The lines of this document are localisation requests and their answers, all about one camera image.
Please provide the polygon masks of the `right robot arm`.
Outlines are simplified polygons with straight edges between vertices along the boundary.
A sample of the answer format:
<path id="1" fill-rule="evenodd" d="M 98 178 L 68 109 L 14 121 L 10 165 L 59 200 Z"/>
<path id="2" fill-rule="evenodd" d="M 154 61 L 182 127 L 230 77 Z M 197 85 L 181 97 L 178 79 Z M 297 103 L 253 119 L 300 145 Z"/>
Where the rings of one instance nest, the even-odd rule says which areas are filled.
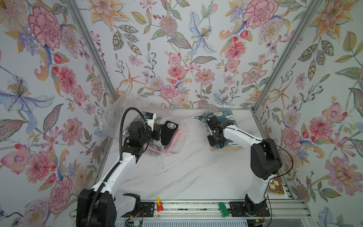
<path id="1" fill-rule="evenodd" d="M 215 116 L 207 119 L 206 124 L 211 146 L 222 146 L 231 140 L 250 152 L 250 168 L 254 176 L 245 196 L 243 211 L 249 216 L 255 216 L 266 205 L 268 188 L 282 167 L 275 142 L 253 136 L 230 122 L 222 123 Z"/>

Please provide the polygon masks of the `black smiley knitted blanket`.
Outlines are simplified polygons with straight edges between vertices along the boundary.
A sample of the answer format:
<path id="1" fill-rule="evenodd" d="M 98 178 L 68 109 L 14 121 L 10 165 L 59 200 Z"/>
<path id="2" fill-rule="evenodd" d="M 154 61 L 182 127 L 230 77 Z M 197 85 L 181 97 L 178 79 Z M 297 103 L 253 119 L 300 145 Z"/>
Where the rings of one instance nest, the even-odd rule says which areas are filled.
<path id="1" fill-rule="evenodd" d="M 160 131 L 160 139 L 163 146 L 167 146 L 174 137 L 179 125 L 177 123 L 166 121 Z"/>

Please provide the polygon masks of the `clear plastic vacuum bag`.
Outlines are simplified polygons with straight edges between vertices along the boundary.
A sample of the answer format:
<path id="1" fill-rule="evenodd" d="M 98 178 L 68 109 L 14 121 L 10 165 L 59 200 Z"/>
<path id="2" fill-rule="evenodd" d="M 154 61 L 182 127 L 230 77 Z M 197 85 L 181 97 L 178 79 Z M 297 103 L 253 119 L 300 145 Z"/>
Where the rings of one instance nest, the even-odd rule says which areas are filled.
<path id="1" fill-rule="evenodd" d="M 187 121 L 183 117 L 178 117 L 169 109 L 157 107 L 147 101 L 141 100 L 139 96 L 132 94 L 123 94 L 115 103 L 113 103 L 108 111 L 103 113 L 98 121 L 98 126 L 101 132 L 106 136 L 116 140 L 123 141 L 129 136 L 128 127 L 132 122 L 145 122 L 145 112 L 155 113 L 155 124 L 161 126 L 166 121 L 171 121 L 179 125 L 178 129 L 184 133 L 184 144 L 187 137 Z M 161 157 L 166 154 L 157 154 L 151 151 L 145 151 L 150 156 Z"/>

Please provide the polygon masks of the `beige knitted blanket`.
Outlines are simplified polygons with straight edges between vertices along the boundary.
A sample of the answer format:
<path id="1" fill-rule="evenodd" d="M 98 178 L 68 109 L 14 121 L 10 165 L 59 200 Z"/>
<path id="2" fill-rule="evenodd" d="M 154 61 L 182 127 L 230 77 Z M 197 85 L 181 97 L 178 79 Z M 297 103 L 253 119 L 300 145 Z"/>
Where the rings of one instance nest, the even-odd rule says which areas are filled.
<path id="1" fill-rule="evenodd" d="M 227 145 L 215 145 L 210 148 L 210 151 L 237 151 L 243 149 L 238 144 L 227 144 Z"/>

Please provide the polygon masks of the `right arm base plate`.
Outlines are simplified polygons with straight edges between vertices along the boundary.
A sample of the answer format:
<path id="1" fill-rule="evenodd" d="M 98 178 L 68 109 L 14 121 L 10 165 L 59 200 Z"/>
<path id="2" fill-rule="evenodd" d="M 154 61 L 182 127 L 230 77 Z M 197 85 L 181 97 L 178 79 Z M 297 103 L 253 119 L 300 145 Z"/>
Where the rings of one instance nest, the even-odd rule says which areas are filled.
<path id="1" fill-rule="evenodd" d="M 230 212 L 232 217 L 270 217 L 270 211 L 266 204 L 266 201 L 263 201 L 260 204 L 253 204 L 251 202 L 247 202 L 245 205 L 244 201 L 231 201 L 229 202 Z"/>

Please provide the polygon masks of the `teal cloud pattern blanket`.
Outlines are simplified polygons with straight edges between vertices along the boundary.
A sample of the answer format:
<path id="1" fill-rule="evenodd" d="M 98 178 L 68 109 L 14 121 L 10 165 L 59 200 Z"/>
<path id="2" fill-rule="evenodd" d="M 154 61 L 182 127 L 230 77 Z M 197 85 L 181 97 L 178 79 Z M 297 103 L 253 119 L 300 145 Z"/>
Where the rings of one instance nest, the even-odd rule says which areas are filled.
<path id="1" fill-rule="evenodd" d="M 213 116 L 217 117 L 217 119 L 222 123 L 230 122 L 231 124 L 237 125 L 237 122 L 235 120 L 235 117 L 234 117 L 232 111 L 230 109 L 223 108 L 223 109 L 218 109 L 218 110 L 213 110 L 213 111 L 207 111 L 202 114 L 201 120 L 204 122 L 204 125 L 206 126 L 206 128 L 207 128 L 207 120 Z M 227 144 L 237 144 L 237 143 L 235 143 L 231 140 L 227 140 L 225 142 L 225 145 L 227 145 Z"/>

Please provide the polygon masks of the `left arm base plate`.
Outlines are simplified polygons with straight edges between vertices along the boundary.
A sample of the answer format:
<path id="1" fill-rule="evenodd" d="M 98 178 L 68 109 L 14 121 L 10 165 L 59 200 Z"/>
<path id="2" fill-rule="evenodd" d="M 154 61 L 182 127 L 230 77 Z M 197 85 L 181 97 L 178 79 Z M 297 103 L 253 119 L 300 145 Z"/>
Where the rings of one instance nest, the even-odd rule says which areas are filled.
<path id="1" fill-rule="evenodd" d="M 129 218 L 136 217 L 141 213 L 142 217 L 152 218 L 155 212 L 155 202 L 131 202 L 125 201 L 116 205 L 117 216 L 116 218 Z"/>

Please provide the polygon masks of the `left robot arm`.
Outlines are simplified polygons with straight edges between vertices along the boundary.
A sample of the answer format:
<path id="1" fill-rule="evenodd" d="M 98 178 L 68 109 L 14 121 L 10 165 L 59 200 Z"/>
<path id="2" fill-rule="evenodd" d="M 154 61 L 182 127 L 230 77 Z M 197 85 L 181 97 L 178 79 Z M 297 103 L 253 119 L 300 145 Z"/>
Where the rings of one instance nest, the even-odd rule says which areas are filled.
<path id="1" fill-rule="evenodd" d="M 129 136 L 123 141 L 121 155 L 113 167 L 91 189 L 84 189 L 79 194 L 77 227 L 114 227 L 118 217 L 136 209 L 135 202 L 125 205 L 127 198 L 117 196 L 117 188 L 145 152 L 147 144 L 160 140 L 161 128 L 160 124 L 151 126 L 150 121 L 130 124 Z"/>

